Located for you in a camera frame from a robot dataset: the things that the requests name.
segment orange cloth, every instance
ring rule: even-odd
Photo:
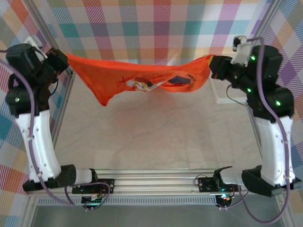
[[[150,91],[156,87],[169,92],[196,91],[209,77],[208,64],[212,56],[179,66],[92,60],[72,54],[67,54],[67,57],[70,66],[97,100],[106,106],[114,95],[123,91]]]

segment printed graphic on cloth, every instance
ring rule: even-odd
[[[180,66],[140,65],[102,61],[67,54],[70,66],[106,106],[116,94],[124,91],[151,91],[160,87],[169,92],[193,92],[208,79],[212,55]]]

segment colorful checkered pattern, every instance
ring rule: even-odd
[[[143,64],[182,64],[230,54],[235,35],[250,35],[270,0],[48,0],[75,55]],[[263,7],[256,15],[256,8]],[[256,25],[249,26],[254,20]]]
[[[264,39],[283,54],[279,83],[295,99],[292,131],[292,161],[297,177],[303,180],[303,1],[285,0],[270,23]],[[292,194],[292,206],[303,220],[303,191]]]
[[[37,35],[44,51],[49,49],[21,0],[1,0],[0,30],[1,50],[21,43],[29,34]],[[28,180],[27,155],[21,133],[4,101],[10,74],[0,66],[0,227],[17,226],[25,199],[22,184]],[[68,78],[61,75],[58,89],[50,98],[51,127],[58,118],[67,81]]]

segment plaid backdrop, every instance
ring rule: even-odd
[[[64,39],[75,55],[174,65],[206,54],[232,53],[234,36],[254,33],[270,0],[47,0],[47,3],[49,13],[36,0],[53,35],[62,34],[59,40]]]
[[[303,180],[303,0],[285,0],[264,39],[283,54],[279,83],[289,88],[295,99],[291,152],[295,174]],[[293,192],[291,198],[303,225],[303,190]]]
[[[0,0],[0,49],[6,50],[19,44],[29,34],[37,35],[43,43],[44,51],[49,49],[21,0]],[[27,155],[21,133],[4,101],[10,74],[0,66],[0,227],[17,226],[25,199],[22,184],[28,180]],[[59,79],[58,89],[49,100],[51,127],[57,120],[68,81],[65,75]]]

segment white floor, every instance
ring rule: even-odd
[[[250,168],[261,158],[246,107],[194,93],[124,92],[101,106],[76,78],[55,147],[61,165],[95,169]]]

